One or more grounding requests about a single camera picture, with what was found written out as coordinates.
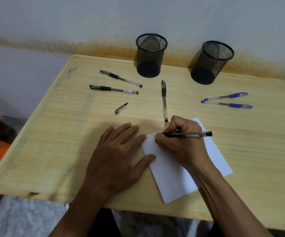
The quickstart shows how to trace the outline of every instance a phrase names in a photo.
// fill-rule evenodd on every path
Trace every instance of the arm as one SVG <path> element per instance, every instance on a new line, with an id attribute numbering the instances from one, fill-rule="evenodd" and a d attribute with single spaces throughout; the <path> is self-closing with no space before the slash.
<path id="1" fill-rule="evenodd" d="M 163 133 L 175 131 L 178 127 L 183 132 L 202 131 L 197 122 L 172 116 L 170 126 Z M 157 133 L 155 141 L 195 173 L 225 236 L 272 236 L 214 166 L 203 138 L 168 138 Z"/>
<path id="2" fill-rule="evenodd" d="M 111 126 L 102 134 L 89 161 L 84 183 L 49 237 L 87 236 L 105 202 L 140 179 L 156 156 L 146 155 L 135 167 L 130 166 L 130 152 L 146 139 L 145 134 L 131 139 L 138 129 L 139 126 L 127 123 L 117 129 Z"/>

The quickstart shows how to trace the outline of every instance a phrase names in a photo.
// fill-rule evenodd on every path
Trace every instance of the blue pen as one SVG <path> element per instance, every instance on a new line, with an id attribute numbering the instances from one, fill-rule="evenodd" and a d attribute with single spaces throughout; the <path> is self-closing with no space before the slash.
<path id="1" fill-rule="evenodd" d="M 240 93 L 235 93 L 227 96 L 216 96 L 216 97 L 210 97 L 210 98 L 205 98 L 204 100 L 216 100 L 216 99 L 226 99 L 226 98 L 235 98 L 235 97 L 240 97 L 240 96 L 246 96 L 248 95 L 248 92 L 240 92 Z"/>
<path id="2" fill-rule="evenodd" d="M 223 102 L 209 101 L 209 100 L 202 100 L 201 103 L 211 104 L 211 105 L 223 105 L 223 106 L 229 106 L 229 107 L 235 107 L 235 108 L 252 109 L 251 105 L 245 105 L 245 104 L 223 103 Z"/>

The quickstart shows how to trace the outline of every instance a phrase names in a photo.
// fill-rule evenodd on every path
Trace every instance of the mesh pen holder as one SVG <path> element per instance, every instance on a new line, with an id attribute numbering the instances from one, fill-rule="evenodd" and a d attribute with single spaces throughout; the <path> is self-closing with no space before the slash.
<path id="1" fill-rule="evenodd" d="M 136 39 L 136 45 L 138 74 L 147 78 L 159 75 L 167 40 L 158 34 L 146 33 Z"/>
<path id="2" fill-rule="evenodd" d="M 207 41 L 202 46 L 202 52 L 191 71 L 191 77 L 197 83 L 209 85 L 224 65 L 234 57 L 234 50 L 219 41 Z"/>

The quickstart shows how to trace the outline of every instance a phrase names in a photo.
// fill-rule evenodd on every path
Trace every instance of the paper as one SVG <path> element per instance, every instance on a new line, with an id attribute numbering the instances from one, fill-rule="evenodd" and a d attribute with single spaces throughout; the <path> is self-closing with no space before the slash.
<path id="1" fill-rule="evenodd" d="M 206 131 L 198 118 L 193 119 L 193 121 L 199 123 L 202 130 Z M 150 168 L 160 190 L 164 204 L 167 204 L 198 190 L 200 186 L 195 184 L 188 171 L 183 168 L 168 151 L 160 148 L 156 144 L 154 141 L 155 135 L 156 133 L 147 135 L 147 138 L 141 144 L 141 147 L 145 155 L 156 155 L 156 159 L 150 164 Z M 231 174 L 231 168 L 212 138 L 204 137 L 204 141 L 210 159 L 219 169 L 221 174 L 223 176 Z"/>

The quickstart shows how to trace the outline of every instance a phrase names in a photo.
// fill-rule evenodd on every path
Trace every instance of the tabletop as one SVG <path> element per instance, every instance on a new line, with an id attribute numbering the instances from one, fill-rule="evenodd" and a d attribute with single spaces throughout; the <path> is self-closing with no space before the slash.
<path id="1" fill-rule="evenodd" d="M 143 85 L 138 88 L 100 74 L 110 71 Z M 187 68 L 162 66 L 155 78 L 138 75 L 132 61 L 72 56 L 0 162 L 0 194 L 69 203 L 103 131 L 126 122 L 142 133 L 165 127 L 160 82 L 167 88 L 169 119 L 198 117 L 231 167 L 226 176 L 266 226 L 285 229 L 285 81 L 220 73 L 211 85 L 193 81 Z M 139 95 L 91 90 L 89 84 L 139 91 Z M 201 104 L 211 96 L 248 92 L 237 109 Z M 119 115 L 115 110 L 128 102 Z M 143 152 L 133 153 L 135 164 Z M 105 207 L 211 220 L 199 191 L 164 205 L 148 168 L 141 180 Z"/>

